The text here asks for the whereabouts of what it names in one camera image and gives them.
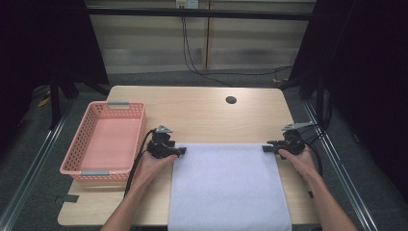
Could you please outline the white printed cloth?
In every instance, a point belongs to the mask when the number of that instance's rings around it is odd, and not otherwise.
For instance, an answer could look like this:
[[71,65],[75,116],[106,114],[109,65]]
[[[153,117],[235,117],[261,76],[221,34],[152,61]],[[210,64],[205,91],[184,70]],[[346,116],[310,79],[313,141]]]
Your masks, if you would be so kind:
[[260,143],[185,143],[168,231],[292,231],[276,157]]

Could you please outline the pink plastic basket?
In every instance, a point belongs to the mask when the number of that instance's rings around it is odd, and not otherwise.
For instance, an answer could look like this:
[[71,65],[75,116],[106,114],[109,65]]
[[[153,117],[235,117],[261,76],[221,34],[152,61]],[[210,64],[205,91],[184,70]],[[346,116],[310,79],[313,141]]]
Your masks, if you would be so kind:
[[89,103],[60,173],[77,181],[126,181],[140,150],[145,124],[142,102]]

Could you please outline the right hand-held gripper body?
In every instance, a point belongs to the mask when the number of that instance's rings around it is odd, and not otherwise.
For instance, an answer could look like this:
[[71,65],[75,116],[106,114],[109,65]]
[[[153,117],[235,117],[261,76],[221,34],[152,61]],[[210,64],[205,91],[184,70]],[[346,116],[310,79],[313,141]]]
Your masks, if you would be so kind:
[[280,149],[285,149],[294,155],[299,155],[306,146],[306,142],[301,138],[299,130],[313,125],[314,122],[312,121],[285,125],[281,129],[284,140],[280,144]]

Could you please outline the person's right hand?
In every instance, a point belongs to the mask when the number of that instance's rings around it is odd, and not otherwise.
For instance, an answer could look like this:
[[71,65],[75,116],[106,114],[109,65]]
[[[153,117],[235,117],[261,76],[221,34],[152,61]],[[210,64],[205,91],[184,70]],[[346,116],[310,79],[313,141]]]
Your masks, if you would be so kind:
[[313,152],[308,146],[306,146],[298,155],[294,155],[285,149],[279,149],[278,153],[290,161],[295,170],[306,182],[309,182],[313,177],[318,175],[312,157]]

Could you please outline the black tape strip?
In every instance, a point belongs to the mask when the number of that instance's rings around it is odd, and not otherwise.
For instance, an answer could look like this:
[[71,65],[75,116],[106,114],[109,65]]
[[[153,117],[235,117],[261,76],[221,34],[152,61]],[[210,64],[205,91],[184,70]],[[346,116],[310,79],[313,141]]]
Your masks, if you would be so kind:
[[66,194],[66,195],[58,195],[55,197],[54,202],[58,204],[64,203],[76,203],[79,199],[78,195],[74,194]]

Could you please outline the white wall socket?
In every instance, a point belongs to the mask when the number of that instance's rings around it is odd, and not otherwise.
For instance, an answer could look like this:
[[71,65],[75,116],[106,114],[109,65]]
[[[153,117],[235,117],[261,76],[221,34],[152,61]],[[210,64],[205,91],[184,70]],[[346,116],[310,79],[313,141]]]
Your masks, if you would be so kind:
[[199,8],[199,1],[198,0],[175,0],[175,6],[177,9],[197,10]]

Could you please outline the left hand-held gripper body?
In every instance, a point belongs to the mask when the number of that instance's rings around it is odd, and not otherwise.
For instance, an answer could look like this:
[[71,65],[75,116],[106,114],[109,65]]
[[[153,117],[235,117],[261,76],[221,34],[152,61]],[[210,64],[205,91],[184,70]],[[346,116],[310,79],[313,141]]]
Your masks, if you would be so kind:
[[175,142],[170,139],[172,130],[160,125],[153,131],[152,139],[147,145],[147,151],[156,159],[163,159],[170,155],[176,155]]

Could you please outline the black horizontal metal bar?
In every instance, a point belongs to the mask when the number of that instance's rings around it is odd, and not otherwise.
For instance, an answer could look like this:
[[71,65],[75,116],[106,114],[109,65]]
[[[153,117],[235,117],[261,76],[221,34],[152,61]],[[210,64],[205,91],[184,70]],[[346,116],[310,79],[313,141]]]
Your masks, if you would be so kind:
[[98,15],[134,15],[134,16],[178,16],[203,18],[237,18],[237,19],[270,19],[311,21],[316,17],[311,13],[274,13],[225,10],[191,10],[191,9],[141,9],[141,8],[102,8],[88,7],[88,14]]

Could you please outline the black curtain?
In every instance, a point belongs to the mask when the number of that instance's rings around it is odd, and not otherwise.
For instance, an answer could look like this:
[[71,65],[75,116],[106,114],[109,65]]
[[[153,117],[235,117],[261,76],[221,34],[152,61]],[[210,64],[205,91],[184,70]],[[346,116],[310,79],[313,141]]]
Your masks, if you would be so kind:
[[12,145],[32,92],[109,83],[85,0],[0,0],[0,157]]
[[323,84],[408,199],[408,0],[316,0],[291,84]]

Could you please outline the person's left hand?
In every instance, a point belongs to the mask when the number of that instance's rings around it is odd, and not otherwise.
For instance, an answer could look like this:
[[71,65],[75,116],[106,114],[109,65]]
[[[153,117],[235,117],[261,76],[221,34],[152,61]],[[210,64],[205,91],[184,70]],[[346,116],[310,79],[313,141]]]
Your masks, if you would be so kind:
[[170,155],[163,159],[156,159],[151,154],[144,153],[137,166],[136,174],[132,183],[133,189],[145,189],[151,181],[177,159],[176,155]]

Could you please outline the black metal stand leg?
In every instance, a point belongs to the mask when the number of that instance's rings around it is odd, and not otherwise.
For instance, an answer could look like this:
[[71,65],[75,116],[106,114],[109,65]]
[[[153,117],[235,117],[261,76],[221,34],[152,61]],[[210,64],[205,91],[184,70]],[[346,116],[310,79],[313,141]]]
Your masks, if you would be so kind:
[[61,119],[60,90],[59,84],[57,82],[53,82],[50,84],[50,99],[52,110],[50,129],[54,129]]

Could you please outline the metal floor rail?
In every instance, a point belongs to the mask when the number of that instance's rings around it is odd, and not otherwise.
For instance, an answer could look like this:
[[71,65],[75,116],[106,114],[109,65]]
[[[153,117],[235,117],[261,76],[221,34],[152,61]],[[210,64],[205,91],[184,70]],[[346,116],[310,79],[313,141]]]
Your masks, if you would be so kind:
[[304,108],[308,117],[315,123],[315,130],[317,131],[319,141],[327,155],[331,165],[333,166],[336,175],[338,176],[347,198],[353,207],[353,210],[365,231],[378,231],[378,227],[371,216],[371,213],[366,206],[366,203],[358,193],[352,179],[350,178],[343,160],[339,156],[337,149],[333,142],[330,140],[329,135],[318,126],[318,116],[312,103],[309,100],[303,102]]
[[53,121],[47,128],[47,133],[44,139],[39,143],[41,147],[38,149],[32,149],[35,151],[32,160],[27,164],[22,164],[22,160],[18,160],[19,170],[14,171],[20,173],[22,178],[17,181],[17,188],[10,198],[10,201],[5,206],[3,213],[0,215],[0,231],[12,231],[15,221],[21,213],[26,201],[28,200],[30,193],[33,190],[33,186],[38,181],[40,172],[42,171],[47,159],[49,158],[52,149],[58,140],[65,122],[68,117],[75,100],[68,100],[64,106],[63,112],[58,115],[57,121]]

